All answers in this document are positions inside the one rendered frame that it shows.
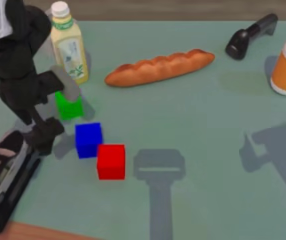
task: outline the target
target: bottle cap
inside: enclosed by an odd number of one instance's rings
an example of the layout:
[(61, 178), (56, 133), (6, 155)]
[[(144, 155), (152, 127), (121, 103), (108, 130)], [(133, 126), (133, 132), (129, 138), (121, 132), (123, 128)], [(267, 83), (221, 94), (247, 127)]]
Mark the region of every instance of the bottle cap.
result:
[(51, 12), (56, 18), (65, 18), (70, 14), (70, 9), (66, 2), (56, 1), (51, 6)]

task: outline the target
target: cube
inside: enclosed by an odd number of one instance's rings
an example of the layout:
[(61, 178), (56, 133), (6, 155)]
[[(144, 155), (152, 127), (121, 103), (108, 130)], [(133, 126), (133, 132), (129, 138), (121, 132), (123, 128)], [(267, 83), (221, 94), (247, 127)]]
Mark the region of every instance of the cube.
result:
[(75, 125), (75, 146), (79, 159), (95, 158), (102, 143), (103, 135), (99, 122)]
[(100, 180), (124, 180), (126, 152), (123, 144), (101, 144), (98, 146), (96, 170)]
[(70, 120), (84, 115), (82, 106), (82, 96), (76, 102), (69, 102), (59, 91), (55, 93), (55, 102), (61, 120)]

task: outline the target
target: table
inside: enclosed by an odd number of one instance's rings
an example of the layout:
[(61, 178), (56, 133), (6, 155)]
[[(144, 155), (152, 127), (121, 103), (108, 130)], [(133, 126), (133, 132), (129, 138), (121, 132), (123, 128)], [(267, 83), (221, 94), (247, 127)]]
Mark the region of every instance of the table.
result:
[[(90, 80), (81, 86), (88, 114), (65, 123), (66, 136), (55, 141), (12, 221), (105, 240), (163, 240), (158, 231), (165, 240), (286, 239), (286, 97), (268, 84), (286, 22), (253, 42), (242, 61), (224, 48), (250, 22), (79, 24), (91, 57)], [(140, 87), (104, 84), (120, 64), (193, 48), (215, 61)], [(40, 72), (54, 63), (43, 53), (35, 61)], [(39, 109), (46, 115), (50, 106)], [(100, 122), (106, 143), (126, 145), (125, 181), (99, 181), (96, 159), (78, 159), (74, 125), (85, 122)], [(0, 137), (13, 126), (22, 124), (0, 100)], [(155, 158), (181, 176), (167, 174), (177, 178), (171, 185), (159, 172), (156, 183), (138, 179), (138, 162)], [(158, 218), (169, 213), (172, 225)]]

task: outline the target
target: red cube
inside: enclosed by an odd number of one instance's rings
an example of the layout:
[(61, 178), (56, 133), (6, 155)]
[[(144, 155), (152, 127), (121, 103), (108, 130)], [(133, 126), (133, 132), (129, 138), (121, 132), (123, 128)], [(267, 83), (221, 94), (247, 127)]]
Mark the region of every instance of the red cube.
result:
[(100, 180), (125, 179), (125, 146), (123, 144), (100, 144), (96, 170)]

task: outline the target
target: toy bread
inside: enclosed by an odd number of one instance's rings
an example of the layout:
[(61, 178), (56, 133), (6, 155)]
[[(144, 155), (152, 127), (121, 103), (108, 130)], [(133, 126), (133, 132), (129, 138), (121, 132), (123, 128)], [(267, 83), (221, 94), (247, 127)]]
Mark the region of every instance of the toy bread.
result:
[(201, 49), (157, 56), (151, 60), (119, 66), (106, 76), (105, 83), (113, 87), (150, 84), (200, 70), (213, 62), (214, 58), (213, 53)]

